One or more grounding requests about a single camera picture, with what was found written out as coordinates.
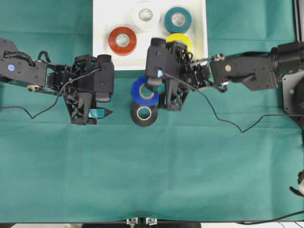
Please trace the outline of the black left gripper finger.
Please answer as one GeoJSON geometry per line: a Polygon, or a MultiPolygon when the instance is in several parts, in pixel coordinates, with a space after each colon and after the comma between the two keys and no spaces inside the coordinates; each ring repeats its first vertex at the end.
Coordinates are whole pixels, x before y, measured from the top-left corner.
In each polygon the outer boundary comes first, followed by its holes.
{"type": "Polygon", "coordinates": [[[89,118],[103,119],[103,118],[111,115],[112,113],[113,113],[113,111],[103,108],[103,107],[91,108],[89,111],[89,118]]]}

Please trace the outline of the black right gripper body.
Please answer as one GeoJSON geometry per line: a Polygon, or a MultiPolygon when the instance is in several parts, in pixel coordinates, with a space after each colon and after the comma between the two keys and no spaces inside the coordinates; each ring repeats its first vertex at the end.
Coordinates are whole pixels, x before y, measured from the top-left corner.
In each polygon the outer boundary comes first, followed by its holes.
{"type": "Polygon", "coordinates": [[[187,81],[184,76],[189,68],[187,64],[190,63],[192,57],[192,53],[183,43],[179,41],[166,42],[164,68],[158,70],[158,76],[161,76],[162,84],[165,84],[165,92],[159,93],[157,108],[170,111],[182,109],[190,87],[181,81],[187,81]]]}

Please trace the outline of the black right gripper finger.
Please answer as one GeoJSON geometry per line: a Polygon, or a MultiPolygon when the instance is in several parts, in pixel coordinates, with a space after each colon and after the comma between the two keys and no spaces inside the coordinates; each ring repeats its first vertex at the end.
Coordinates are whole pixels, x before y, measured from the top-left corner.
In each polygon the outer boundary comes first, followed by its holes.
{"type": "Polygon", "coordinates": [[[165,84],[162,84],[160,86],[153,86],[152,91],[155,93],[164,93],[165,92],[165,84]]]}

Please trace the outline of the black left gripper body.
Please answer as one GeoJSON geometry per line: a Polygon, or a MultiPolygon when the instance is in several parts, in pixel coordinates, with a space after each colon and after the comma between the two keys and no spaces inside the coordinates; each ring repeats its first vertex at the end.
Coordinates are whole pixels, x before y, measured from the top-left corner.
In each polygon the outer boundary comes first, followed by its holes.
{"type": "Polygon", "coordinates": [[[82,77],[65,87],[64,101],[72,124],[97,124],[98,119],[89,118],[91,108],[97,108],[94,82],[95,73],[100,71],[97,57],[82,55],[75,57],[72,74],[82,77]]]}

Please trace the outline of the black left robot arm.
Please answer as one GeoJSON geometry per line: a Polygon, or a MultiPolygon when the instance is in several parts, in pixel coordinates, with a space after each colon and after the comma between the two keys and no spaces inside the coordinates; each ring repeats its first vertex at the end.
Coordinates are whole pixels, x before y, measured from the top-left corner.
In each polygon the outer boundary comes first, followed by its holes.
{"type": "Polygon", "coordinates": [[[97,106],[108,103],[114,93],[114,64],[111,55],[82,55],[72,65],[50,61],[41,51],[36,60],[17,49],[8,39],[0,40],[1,82],[30,92],[63,97],[72,124],[96,124],[112,111],[97,106]]]}

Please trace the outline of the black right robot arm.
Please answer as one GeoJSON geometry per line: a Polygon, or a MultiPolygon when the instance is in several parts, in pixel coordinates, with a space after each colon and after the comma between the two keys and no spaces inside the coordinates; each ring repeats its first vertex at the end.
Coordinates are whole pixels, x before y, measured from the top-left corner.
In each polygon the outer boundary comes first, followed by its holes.
{"type": "Polygon", "coordinates": [[[285,116],[299,126],[304,124],[304,81],[287,80],[287,75],[304,69],[304,44],[293,42],[274,47],[269,52],[244,52],[230,56],[217,54],[202,60],[193,60],[186,45],[152,38],[147,51],[145,77],[149,88],[165,86],[158,104],[160,108],[179,110],[189,91],[200,92],[214,88],[226,92],[229,83],[241,83],[251,91],[283,90],[285,116]]]}

